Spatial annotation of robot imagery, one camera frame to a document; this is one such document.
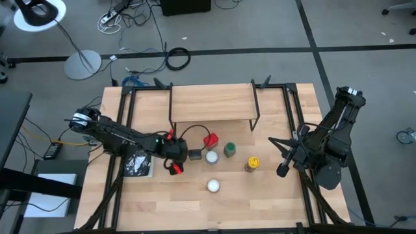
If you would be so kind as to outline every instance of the black table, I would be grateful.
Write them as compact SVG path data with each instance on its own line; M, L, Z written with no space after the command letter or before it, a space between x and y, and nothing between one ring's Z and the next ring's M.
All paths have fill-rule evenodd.
M31 99L30 92L0 89L0 169L5 166Z
M7 201L25 202L31 192L79 199L82 187L5 168L13 143L25 119L30 92L0 88L0 218Z

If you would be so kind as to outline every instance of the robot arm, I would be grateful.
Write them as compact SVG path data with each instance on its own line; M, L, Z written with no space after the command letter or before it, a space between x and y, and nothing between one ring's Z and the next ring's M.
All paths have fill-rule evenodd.
M171 159L175 163L184 163L187 159L187 143L177 139L166 131L141 133L102 116L93 108L77 109L70 122L70 128L77 133L90 135L103 143L104 151L124 156L129 148L138 148L162 159Z
M313 169L317 182L325 189L334 189L341 181L341 167L346 167L346 159L351 151L350 133L359 109L365 105L361 91L349 87L337 88L335 105L314 131L309 132L309 123L298 128L298 138L280 140L269 137L282 152L285 159L277 169L281 177L289 171L289 163L304 172ZM280 144L290 146L285 149Z

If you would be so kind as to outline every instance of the black box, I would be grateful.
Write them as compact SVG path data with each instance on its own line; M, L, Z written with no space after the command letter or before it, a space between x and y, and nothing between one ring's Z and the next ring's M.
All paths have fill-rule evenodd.
M164 16L208 12L211 10L211 0L161 0Z

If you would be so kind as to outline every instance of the power strip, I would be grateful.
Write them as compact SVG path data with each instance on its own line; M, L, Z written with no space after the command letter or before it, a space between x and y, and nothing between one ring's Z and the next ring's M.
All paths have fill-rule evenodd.
M110 16L106 15L101 19L101 23L104 24L110 20L112 20L114 17L116 17L118 14L115 10L111 10Z

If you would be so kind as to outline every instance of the green can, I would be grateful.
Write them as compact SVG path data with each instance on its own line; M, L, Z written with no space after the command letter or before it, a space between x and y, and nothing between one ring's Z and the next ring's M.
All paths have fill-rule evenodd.
M235 144L232 142L228 142L226 146L224 146L224 155L226 157L231 157L235 154Z

